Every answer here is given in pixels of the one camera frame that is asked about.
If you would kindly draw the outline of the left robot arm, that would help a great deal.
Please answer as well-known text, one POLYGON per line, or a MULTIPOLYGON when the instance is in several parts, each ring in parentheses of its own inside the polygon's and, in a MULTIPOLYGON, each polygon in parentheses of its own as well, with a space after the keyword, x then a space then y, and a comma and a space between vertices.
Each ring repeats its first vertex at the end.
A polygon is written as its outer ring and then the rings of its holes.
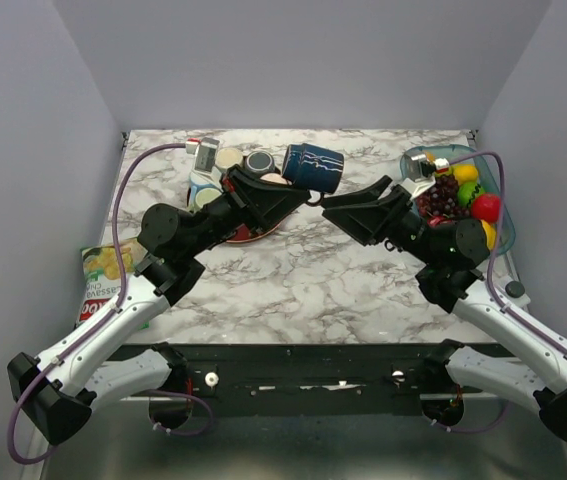
POLYGON ((192 213, 158 203, 143 215, 138 243, 144 259, 107 303, 71 334, 35 356, 16 355, 8 377, 17 410, 52 446, 74 436, 101 407, 158 390, 177 393, 185 362, 166 346, 151 346, 113 365, 105 362, 137 329, 187 295, 205 268, 196 257, 242 226, 265 231, 309 201, 305 189, 262 181, 231 168, 220 196, 192 213))

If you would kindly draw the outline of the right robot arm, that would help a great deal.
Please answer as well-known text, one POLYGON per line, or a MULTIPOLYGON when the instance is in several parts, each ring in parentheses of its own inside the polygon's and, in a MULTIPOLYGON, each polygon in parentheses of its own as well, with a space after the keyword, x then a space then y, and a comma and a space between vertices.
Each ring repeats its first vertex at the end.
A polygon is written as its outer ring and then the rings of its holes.
POLYGON ((423 262, 417 276, 423 296, 470 322, 520 360, 511 366, 456 346, 427 362, 423 379, 432 390, 470 386, 538 414, 567 442, 567 338, 517 306, 479 265, 491 255, 480 221, 435 226, 412 209, 412 195, 384 176, 372 186, 322 203, 323 216, 364 246, 382 243, 423 262))

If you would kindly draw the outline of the dark blue mug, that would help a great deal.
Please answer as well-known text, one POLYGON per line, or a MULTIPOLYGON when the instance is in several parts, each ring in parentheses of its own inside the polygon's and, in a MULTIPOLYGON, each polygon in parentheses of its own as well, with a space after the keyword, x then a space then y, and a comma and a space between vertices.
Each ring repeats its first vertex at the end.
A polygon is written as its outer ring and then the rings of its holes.
POLYGON ((344 156, 336 151, 308 143, 290 144, 284 155, 282 177, 295 193, 287 205, 296 209, 303 203, 318 206, 326 194, 333 194, 339 186, 344 170, 344 156))

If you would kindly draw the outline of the pink mug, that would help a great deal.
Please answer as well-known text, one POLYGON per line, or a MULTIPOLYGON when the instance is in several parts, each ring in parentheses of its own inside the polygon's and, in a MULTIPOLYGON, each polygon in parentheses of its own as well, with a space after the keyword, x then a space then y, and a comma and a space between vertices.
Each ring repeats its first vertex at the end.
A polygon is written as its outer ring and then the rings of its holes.
POLYGON ((279 184, 279 185, 288 185, 289 184, 289 182, 286 179, 284 179, 280 174, 275 173, 275 172, 264 174, 263 176, 260 177, 260 180, 264 181, 264 182, 279 184))

